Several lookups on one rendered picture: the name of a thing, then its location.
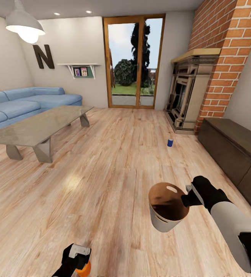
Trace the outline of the trash can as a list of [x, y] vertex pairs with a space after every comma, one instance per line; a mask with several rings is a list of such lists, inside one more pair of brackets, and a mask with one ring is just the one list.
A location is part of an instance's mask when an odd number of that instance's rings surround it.
[[[175, 188], [177, 193], [167, 186]], [[168, 182], [151, 187], [148, 200], [151, 221], [156, 230], [167, 233], [188, 215], [190, 206], [183, 205], [182, 195], [185, 193], [179, 187]]]

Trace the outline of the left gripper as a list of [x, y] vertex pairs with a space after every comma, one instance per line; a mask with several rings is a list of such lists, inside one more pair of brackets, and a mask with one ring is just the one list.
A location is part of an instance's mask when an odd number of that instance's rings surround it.
[[63, 257], [62, 257], [62, 265], [68, 265], [71, 268], [71, 275], [73, 275], [73, 272], [76, 269], [82, 270], [84, 265], [88, 263], [90, 253], [88, 255], [83, 254], [77, 254], [75, 258], [69, 257], [71, 247], [74, 243], [72, 243], [69, 247], [67, 247], [67, 250], [64, 250]]

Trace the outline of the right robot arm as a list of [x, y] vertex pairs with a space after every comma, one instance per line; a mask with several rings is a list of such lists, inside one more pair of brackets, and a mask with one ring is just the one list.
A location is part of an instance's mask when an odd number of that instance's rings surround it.
[[191, 185], [186, 185], [188, 195], [181, 196], [183, 205], [203, 205], [208, 209], [236, 263], [246, 273], [251, 273], [251, 218], [221, 189], [209, 183], [207, 178], [199, 176]]

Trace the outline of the can of soda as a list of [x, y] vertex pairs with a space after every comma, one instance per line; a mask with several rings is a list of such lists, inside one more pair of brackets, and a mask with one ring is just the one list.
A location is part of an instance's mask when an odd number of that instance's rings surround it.
[[80, 277], [87, 277], [90, 274], [91, 270], [91, 263], [88, 261], [87, 264], [84, 265], [83, 269], [76, 269], [76, 272], [79, 274]]
[[173, 145], [173, 139], [170, 138], [169, 141], [168, 141], [167, 146], [172, 147], [172, 145]]

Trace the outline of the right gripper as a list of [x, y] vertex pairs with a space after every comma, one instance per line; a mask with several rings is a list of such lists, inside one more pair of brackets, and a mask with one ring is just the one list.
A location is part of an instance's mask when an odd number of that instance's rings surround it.
[[201, 201], [198, 199], [194, 199], [191, 196], [191, 192], [189, 192], [188, 195], [182, 195], [181, 196], [182, 202], [184, 206], [193, 206], [193, 205], [202, 205]]

